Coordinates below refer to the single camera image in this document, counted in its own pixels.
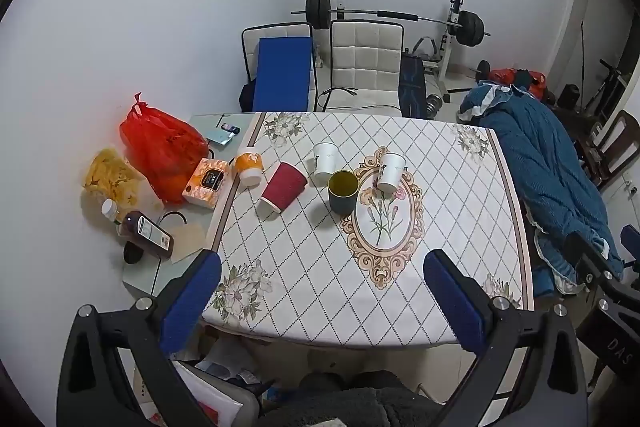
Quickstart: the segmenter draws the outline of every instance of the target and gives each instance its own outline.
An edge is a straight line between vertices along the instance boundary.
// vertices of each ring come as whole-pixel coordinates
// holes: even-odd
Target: orange cup
[[[236,171],[242,185],[254,187],[262,181],[262,156],[255,147],[243,147],[236,155]]]

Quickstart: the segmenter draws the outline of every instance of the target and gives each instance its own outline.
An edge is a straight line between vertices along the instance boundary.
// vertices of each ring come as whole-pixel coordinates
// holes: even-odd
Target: metal bolt
[[[504,297],[495,297],[494,306],[499,310],[505,310],[510,306],[509,299],[506,299]]]
[[[154,302],[150,297],[141,297],[136,301],[136,308],[139,310],[148,310]]]
[[[91,315],[92,311],[94,311],[94,309],[91,308],[89,304],[85,304],[84,306],[80,306],[80,309],[78,310],[78,315],[80,315],[81,317],[88,317],[89,315]]]
[[[554,311],[558,317],[564,317],[566,315],[566,308],[562,304],[554,305]]]

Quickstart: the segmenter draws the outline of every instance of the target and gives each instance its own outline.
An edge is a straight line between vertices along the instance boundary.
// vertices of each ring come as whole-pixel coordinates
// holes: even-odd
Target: orange tissue box
[[[229,172],[231,167],[227,162],[203,158],[182,191],[184,199],[199,206],[214,208]]]

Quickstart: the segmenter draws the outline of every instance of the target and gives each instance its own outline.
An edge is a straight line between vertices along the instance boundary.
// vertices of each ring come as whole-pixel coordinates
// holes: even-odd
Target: floral print
[[[367,214],[369,214],[369,218],[374,225],[371,232],[378,230],[376,246],[380,244],[380,238],[382,238],[383,232],[386,233],[389,241],[391,241],[391,233],[402,223],[402,219],[396,223],[398,206],[396,204],[394,206],[391,205],[394,201],[402,201],[405,198],[406,191],[402,188],[402,185],[398,185],[398,188],[391,196],[387,196],[384,192],[378,190],[377,178],[373,180],[373,187],[365,188],[360,193],[358,200],[360,204],[368,206]]]
[[[260,311],[260,300],[271,291],[269,274],[259,259],[254,267],[244,264],[238,269],[232,266],[229,277],[224,278],[213,294],[213,307],[220,310],[225,322],[236,327],[247,317],[255,320],[255,314]]]
[[[282,147],[291,136],[298,136],[302,122],[308,120],[308,115],[303,112],[280,112],[273,120],[264,123],[264,133],[274,147]]]
[[[514,306],[516,306],[516,308],[520,307],[520,299],[516,300],[513,297],[513,292],[510,291],[509,283],[502,282],[500,279],[494,279],[490,273],[486,275],[486,279],[482,284],[482,289],[490,298],[506,297]]]
[[[466,125],[457,125],[458,143],[463,150],[473,156],[475,160],[484,158],[489,152],[489,140],[484,139],[478,129]]]

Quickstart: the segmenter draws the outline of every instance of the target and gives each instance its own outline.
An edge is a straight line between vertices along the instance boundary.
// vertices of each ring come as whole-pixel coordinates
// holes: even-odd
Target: blue yoga mat
[[[311,37],[260,39],[254,111],[306,111]]]

